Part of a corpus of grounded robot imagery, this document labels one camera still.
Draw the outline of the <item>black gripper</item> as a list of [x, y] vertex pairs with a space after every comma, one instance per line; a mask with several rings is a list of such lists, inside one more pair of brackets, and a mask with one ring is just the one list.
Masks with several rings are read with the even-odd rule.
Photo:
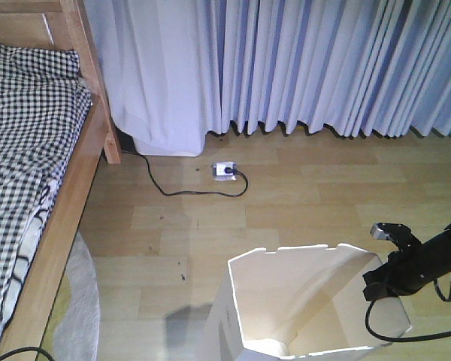
[[387, 263], [362, 275], [367, 301], [386, 297], [411, 296], [432, 282], [436, 255], [423, 247], [397, 250]]

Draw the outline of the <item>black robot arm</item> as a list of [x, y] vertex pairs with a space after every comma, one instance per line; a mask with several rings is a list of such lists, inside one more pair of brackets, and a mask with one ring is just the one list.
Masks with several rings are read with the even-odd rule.
[[385, 264], [363, 274], [363, 294], [368, 301], [413, 295], [451, 272], [451, 223], [425, 243], [401, 223], [375, 223], [371, 235], [391, 241], [398, 249]]

